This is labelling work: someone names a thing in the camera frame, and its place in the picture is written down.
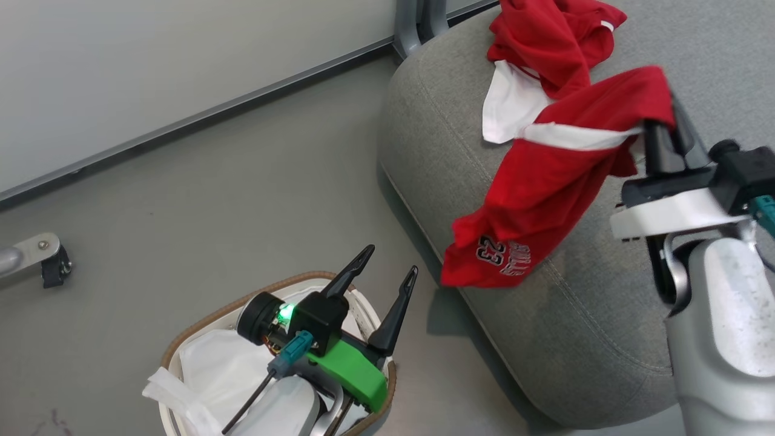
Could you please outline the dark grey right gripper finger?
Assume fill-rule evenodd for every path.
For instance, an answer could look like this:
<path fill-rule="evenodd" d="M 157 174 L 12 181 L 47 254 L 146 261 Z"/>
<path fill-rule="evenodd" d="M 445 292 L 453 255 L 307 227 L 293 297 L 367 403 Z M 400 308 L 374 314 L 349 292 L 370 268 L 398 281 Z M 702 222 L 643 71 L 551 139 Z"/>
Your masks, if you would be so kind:
<path fill-rule="evenodd" d="M 711 165 L 705 145 L 686 109 L 674 92 L 671 93 L 675 129 L 671 133 L 674 156 L 680 159 L 671 163 L 670 172 L 698 170 Z"/>
<path fill-rule="evenodd" d="M 643 122 L 645 173 L 648 177 L 664 176 L 687 170 L 684 157 L 673 145 L 671 131 L 662 122 Z"/>

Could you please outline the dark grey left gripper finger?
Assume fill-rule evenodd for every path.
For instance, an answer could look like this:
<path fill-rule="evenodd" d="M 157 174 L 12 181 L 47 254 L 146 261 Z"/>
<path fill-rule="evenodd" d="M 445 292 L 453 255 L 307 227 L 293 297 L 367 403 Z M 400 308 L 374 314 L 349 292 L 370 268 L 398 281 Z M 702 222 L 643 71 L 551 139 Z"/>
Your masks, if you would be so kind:
<path fill-rule="evenodd" d="M 380 326 L 370 335 L 369 347 L 381 356 L 393 356 L 415 282 L 418 267 L 413 265 L 398 288 L 398 296 Z"/>
<path fill-rule="evenodd" d="M 321 294 L 327 299 L 341 299 L 351 286 L 352 281 L 358 277 L 371 259 L 375 251 L 375 245 L 366 245 L 354 259 L 341 270 L 329 284 L 321 290 Z"/>

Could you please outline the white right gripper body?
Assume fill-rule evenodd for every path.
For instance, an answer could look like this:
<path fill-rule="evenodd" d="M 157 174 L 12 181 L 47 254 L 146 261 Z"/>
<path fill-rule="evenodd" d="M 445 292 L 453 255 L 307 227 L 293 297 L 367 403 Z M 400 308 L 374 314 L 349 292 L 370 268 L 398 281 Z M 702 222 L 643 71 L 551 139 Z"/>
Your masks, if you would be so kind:
<path fill-rule="evenodd" d="M 742 151 L 735 141 L 724 140 L 710 156 L 714 165 L 706 168 L 626 182 L 625 209 L 610 218 L 614 237 L 639 239 L 763 220 L 766 209 L 757 199 L 773 197 L 772 149 Z"/>

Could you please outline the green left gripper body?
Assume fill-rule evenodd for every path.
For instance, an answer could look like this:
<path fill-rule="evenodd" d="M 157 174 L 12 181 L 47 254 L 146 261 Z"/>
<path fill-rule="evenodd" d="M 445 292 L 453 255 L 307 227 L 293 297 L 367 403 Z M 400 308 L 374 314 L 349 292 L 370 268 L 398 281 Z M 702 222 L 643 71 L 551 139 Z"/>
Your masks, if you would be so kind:
<path fill-rule="evenodd" d="M 387 400 L 388 382 L 362 351 L 344 340 L 341 326 L 348 311 L 345 298 L 327 299 L 321 293 L 310 293 L 299 303 L 287 303 L 271 293 L 255 295 L 243 307 L 236 333 L 275 354 L 268 375 L 239 413 L 246 413 L 269 381 L 285 377 L 302 359 L 321 367 L 366 409 L 379 411 Z"/>

